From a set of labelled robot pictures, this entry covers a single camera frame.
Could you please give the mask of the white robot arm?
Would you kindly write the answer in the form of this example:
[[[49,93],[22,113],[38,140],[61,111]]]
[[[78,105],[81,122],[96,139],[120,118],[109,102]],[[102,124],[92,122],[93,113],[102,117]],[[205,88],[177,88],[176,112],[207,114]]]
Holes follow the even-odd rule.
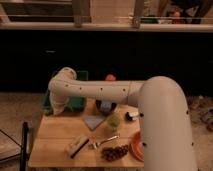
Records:
[[[86,97],[138,109],[144,150],[144,171],[198,171],[190,112],[180,85],[166,76],[145,81],[80,81],[62,68],[49,83],[55,114],[71,97]]]

